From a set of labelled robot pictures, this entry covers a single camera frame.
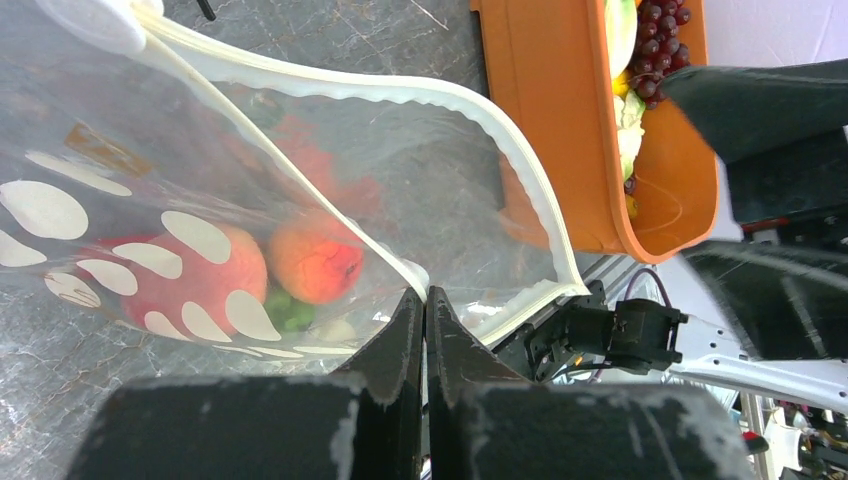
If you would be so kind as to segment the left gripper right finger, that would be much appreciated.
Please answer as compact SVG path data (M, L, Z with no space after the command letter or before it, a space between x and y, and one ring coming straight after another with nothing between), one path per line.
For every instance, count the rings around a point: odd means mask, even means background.
M750 479L740 430L707 391L536 385L429 291L425 332L436 479Z

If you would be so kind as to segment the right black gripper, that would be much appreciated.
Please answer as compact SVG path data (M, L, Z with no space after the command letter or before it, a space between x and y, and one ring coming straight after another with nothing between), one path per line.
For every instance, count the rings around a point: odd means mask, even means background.
M733 218L745 240L761 242L708 240L682 252L743 350L757 360L845 360L847 255L836 252L847 250L847 60L689 66L661 87L733 162Z

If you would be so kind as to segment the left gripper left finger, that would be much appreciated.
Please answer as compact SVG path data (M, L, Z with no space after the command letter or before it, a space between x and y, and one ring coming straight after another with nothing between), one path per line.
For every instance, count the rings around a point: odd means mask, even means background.
M416 479L424 305L323 376L129 382L102 405L71 479Z

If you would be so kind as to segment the pink peach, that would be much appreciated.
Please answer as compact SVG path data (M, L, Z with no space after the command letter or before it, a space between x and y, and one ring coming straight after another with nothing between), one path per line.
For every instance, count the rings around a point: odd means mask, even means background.
M86 280L117 293L125 317L172 338L277 340L264 309L268 271L245 230L220 224L189 245L170 233L102 239L77 251Z
M356 284L365 263L356 236L332 217L319 215L279 226L268 240L269 268L295 299L335 302Z

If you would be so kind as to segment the purple grape bunch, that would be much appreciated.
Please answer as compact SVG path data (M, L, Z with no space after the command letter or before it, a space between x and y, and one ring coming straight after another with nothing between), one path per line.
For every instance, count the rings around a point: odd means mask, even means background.
M692 12L684 0L635 1L634 5L637 35L625 75L629 89L651 110L667 98L662 81L690 65L688 46L678 35Z

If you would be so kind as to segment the red chili pepper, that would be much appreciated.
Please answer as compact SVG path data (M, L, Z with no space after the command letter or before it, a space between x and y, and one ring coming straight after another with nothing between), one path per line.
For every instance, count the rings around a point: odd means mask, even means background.
M370 175L342 180L337 174L337 157L312 139L313 126L293 115L285 115L266 133L276 147L304 176L347 216L364 218L382 210L381 187Z

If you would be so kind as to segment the clear dotted zip top bag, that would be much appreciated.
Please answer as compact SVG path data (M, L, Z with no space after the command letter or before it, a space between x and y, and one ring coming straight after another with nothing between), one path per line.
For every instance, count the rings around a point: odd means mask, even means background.
M379 215L351 218L268 138L285 115L313 126L342 180L372 176ZM129 328L254 357L347 357L406 291L445 291L486 345L586 286L550 182L527 139L476 92L256 55L166 19L158 1L1 5L1 288L51 296ZM129 321L83 278L77 251L170 233L194 245L250 233L268 271L281 225L332 217L365 263L305 332L228 343Z

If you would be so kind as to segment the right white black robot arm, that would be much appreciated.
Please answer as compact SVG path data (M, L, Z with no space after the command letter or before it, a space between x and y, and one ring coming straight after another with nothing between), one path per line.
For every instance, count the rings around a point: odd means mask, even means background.
M666 94L727 164L743 241L708 240L684 259L720 324L646 299L601 306L590 292L525 325L515 346L546 382L576 355L586 369L683 378L819 408L847 408L847 63L686 67Z

